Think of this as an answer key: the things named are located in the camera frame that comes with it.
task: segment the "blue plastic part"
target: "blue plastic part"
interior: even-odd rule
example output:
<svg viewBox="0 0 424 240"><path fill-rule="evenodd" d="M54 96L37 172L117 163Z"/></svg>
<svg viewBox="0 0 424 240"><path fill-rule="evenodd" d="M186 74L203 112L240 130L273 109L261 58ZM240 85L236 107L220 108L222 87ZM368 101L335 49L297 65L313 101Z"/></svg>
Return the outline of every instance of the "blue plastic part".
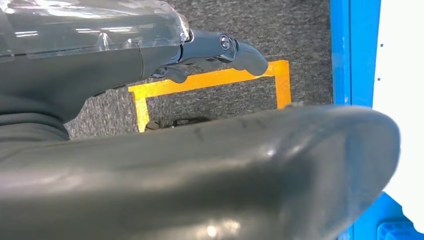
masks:
<svg viewBox="0 0 424 240"><path fill-rule="evenodd" d="M381 0L350 1L351 103L372 107Z"/></svg>
<svg viewBox="0 0 424 240"><path fill-rule="evenodd" d="M330 0L333 97L337 105L352 103L349 2Z"/></svg>
<svg viewBox="0 0 424 240"><path fill-rule="evenodd" d="M381 0L330 0L334 103L373 106ZM381 222L408 221L383 193L339 240L377 240Z"/></svg>
<svg viewBox="0 0 424 240"><path fill-rule="evenodd" d="M424 240L410 221L385 222L377 229L377 240Z"/></svg>
<svg viewBox="0 0 424 240"><path fill-rule="evenodd" d="M402 207L389 195L383 193L353 224L356 240L377 240L376 230L381 222L409 221L402 213Z"/></svg>

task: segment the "gray fabric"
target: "gray fabric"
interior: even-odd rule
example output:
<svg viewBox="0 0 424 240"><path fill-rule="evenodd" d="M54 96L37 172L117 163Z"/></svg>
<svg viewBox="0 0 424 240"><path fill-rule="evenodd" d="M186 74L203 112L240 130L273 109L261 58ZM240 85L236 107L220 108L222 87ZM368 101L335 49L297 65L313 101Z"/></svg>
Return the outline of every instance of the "gray fabric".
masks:
<svg viewBox="0 0 424 240"><path fill-rule="evenodd" d="M269 61L288 60L294 102L331 103L331 42L328 0L166 0L187 16L192 28L228 33L257 47ZM216 88L178 93L190 102L172 102L176 96L148 99L151 117L169 119L175 113L198 116L199 106L210 116L222 114L232 105L234 113L274 106L272 96L264 97L266 85L237 84L221 91ZM249 98L238 100L248 91ZM199 106L193 105L200 100ZM87 101L81 114L67 125L72 138L88 138L137 132L133 99L127 90L112 90Z"/></svg>
<svg viewBox="0 0 424 240"><path fill-rule="evenodd" d="M151 120L220 119L276 109L274 78L237 82L147 99Z"/></svg>

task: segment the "plastic wrap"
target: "plastic wrap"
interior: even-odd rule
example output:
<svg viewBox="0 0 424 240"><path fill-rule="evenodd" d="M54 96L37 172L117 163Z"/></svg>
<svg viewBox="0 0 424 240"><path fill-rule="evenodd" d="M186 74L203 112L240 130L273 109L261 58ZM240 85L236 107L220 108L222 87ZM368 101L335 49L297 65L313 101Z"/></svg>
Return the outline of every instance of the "plastic wrap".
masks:
<svg viewBox="0 0 424 240"><path fill-rule="evenodd" d="M0 0L0 9L3 61L177 46L189 37L186 18L157 0Z"/></svg>

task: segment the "robotic arm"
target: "robotic arm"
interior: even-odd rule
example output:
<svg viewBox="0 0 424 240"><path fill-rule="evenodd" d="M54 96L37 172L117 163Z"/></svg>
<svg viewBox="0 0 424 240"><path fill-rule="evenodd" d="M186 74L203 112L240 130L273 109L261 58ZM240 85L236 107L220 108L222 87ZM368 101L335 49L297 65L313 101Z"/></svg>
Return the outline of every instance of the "robotic arm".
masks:
<svg viewBox="0 0 424 240"><path fill-rule="evenodd" d="M395 171L399 131L359 107L296 106L68 141L86 99L179 65L265 58L155 0L0 0L0 239L331 240Z"/></svg>

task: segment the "white panel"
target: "white panel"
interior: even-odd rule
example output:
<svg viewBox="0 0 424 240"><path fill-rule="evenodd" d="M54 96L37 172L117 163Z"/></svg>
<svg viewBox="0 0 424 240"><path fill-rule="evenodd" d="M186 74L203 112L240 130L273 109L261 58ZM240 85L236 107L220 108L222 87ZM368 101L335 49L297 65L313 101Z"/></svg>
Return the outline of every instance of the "white panel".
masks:
<svg viewBox="0 0 424 240"><path fill-rule="evenodd" d="M385 191L424 233L424 1L381 0L373 108L401 132L401 156Z"/></svg>

